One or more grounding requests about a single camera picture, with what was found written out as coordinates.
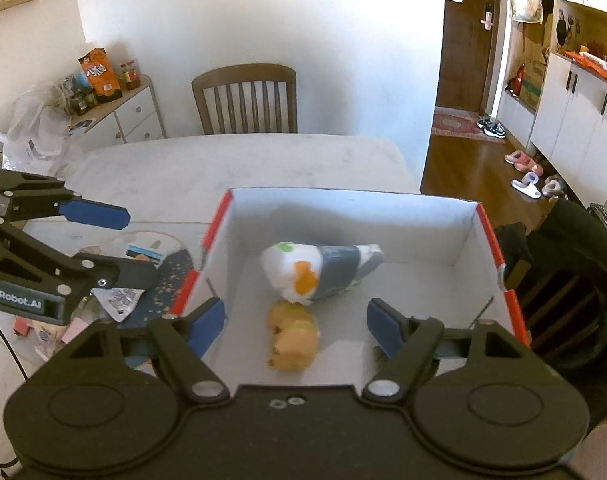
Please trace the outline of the white sausage packet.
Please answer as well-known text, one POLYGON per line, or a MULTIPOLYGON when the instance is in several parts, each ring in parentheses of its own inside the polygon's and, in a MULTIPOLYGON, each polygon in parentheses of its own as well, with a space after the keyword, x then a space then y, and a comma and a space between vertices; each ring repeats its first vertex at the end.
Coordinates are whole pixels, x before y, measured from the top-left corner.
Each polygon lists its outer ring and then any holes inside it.
MULTIPOLYGON (((149 261, 154 263, 156 268, 159 268, 160 264, 166 259, 161 252, 132 244, 126 246, 123 255, 125 258, 137 261, 149 261)), ((93 290, 93 295, 98 304, 116 322, 123 322, 133 313, 143 293, 144 289, 137 288, 95 288, 93 290)))

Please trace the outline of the yellow plush toy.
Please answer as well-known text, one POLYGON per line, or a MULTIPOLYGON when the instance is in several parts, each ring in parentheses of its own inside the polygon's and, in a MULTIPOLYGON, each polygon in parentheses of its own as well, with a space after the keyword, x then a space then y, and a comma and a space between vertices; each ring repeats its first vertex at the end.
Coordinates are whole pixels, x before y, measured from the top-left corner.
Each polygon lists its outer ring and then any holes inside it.
POLYGON ((312 365, 319 352, 321 333, 305 306, 277 301, 268 311, 268 328, 272 333, 269 367, 299 372, 312 365))

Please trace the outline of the grey white snack bag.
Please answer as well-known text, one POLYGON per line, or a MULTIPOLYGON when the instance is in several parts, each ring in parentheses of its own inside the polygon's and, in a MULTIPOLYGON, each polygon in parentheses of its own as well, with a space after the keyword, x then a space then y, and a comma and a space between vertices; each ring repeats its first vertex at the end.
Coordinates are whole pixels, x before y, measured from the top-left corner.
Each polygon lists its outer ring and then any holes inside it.
POLYGON ((385 260, 376 244, 305 245, 279 242, 262 252, 261 268, 278 296, 309 306, 359 284, 385 260))

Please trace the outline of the pink sticky note pad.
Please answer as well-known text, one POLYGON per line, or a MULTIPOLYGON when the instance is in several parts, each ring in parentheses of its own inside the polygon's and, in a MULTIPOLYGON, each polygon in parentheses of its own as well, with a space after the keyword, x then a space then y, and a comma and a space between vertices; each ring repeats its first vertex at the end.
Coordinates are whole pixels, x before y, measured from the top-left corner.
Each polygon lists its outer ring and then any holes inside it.
POLYGON ((83 321, 82 318, 74 318, 61 336, 61 342, 63 344, 69 344, 69 342, 78 337, 83 330, 86 330, 87 327, 87 322, 83 321))

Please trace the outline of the blueberry snack packet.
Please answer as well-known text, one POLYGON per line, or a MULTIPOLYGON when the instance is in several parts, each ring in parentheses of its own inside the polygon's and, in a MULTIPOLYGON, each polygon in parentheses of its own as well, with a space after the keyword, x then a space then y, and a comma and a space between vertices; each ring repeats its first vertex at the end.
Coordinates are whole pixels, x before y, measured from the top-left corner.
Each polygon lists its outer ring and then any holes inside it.
POLYGON ((68 327, 17 316, 12 329, 17 336, 31 338, 36 354, 44 361, 48 361, 64 345, 62 337, 68 327))

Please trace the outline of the clear plastic bag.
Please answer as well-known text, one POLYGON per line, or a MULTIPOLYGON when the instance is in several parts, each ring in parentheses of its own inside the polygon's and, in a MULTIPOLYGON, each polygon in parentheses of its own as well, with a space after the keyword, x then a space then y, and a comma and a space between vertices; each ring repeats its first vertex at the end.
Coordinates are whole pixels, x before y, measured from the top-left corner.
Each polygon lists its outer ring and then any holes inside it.
POLYGON ((82 158, 72 140, 72 116, 56 84, 39 84, 12 106, 3 148, 3 168, 64 179, 82 158))

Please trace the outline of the white side cabinet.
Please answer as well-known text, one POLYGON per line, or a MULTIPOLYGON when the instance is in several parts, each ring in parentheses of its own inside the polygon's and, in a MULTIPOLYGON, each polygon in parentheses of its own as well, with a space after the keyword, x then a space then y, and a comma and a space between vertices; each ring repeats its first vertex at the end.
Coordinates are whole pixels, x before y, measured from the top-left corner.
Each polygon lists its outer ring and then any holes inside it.
POLYGON ((70 133, 71 142, 84 151, 166 139, 151 79, 144 75, 136 89, 79 117, 70 133))

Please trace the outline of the red cardboard box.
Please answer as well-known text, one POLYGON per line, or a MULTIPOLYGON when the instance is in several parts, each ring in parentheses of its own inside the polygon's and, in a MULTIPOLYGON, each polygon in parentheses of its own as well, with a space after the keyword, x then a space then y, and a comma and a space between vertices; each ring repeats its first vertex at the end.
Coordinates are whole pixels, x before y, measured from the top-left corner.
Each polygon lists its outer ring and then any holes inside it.
POLYGON ((218 304, 192 348, 227 385, 362 387, 376 372, 369 301, 450 328, 527 330, 478 203, 402 193, 235 188, 204 238, 185 311, 218 304))

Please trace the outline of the orange snack bag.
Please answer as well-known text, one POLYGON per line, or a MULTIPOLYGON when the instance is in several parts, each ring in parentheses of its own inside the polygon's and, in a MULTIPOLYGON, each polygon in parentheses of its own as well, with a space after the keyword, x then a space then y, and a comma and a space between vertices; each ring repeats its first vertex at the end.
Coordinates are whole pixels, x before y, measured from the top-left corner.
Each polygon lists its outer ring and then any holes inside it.
POLYGON ((122 90, 107 51, 95 48, 79 58, 81 70, 101 103, 120 99, 122 90))

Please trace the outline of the wooden chair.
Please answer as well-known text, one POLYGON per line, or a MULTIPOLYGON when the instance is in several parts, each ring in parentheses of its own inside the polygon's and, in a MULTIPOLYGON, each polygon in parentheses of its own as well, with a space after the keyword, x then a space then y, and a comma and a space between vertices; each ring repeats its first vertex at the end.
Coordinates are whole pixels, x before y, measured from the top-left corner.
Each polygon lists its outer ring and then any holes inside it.
POLYGON ((274 63, 248 63, 210 70, 192 80, 206 134, 296 133, 297 73, 274 63))

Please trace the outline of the white storage cabinets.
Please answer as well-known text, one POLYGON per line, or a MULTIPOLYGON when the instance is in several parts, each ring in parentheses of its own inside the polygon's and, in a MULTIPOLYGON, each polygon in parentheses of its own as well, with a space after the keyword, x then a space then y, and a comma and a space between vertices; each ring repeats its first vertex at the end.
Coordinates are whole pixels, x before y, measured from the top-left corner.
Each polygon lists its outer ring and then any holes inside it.
POLYGON ((542 156, 582 203, 607 205, 607 0, 551 0, 538 23, 506 19, 505 92, 497 118, 542 156))

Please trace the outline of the dark brown door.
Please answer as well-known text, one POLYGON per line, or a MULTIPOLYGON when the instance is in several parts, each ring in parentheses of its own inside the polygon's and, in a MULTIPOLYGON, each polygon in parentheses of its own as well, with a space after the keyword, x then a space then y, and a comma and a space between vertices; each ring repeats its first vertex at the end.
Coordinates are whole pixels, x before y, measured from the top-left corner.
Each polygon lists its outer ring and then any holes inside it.
POLYGON ((500 0, 445 0, 437 105, 480 113, 489 102, 500 0))

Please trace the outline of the hanging tote bag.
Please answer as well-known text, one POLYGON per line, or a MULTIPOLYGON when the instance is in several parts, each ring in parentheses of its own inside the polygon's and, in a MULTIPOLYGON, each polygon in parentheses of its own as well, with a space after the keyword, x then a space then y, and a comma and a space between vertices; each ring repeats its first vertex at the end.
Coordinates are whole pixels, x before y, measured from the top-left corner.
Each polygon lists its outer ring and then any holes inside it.
POLYGON ((513 22, 523 24, 543 23, 542 0, 509 0, 513 22))

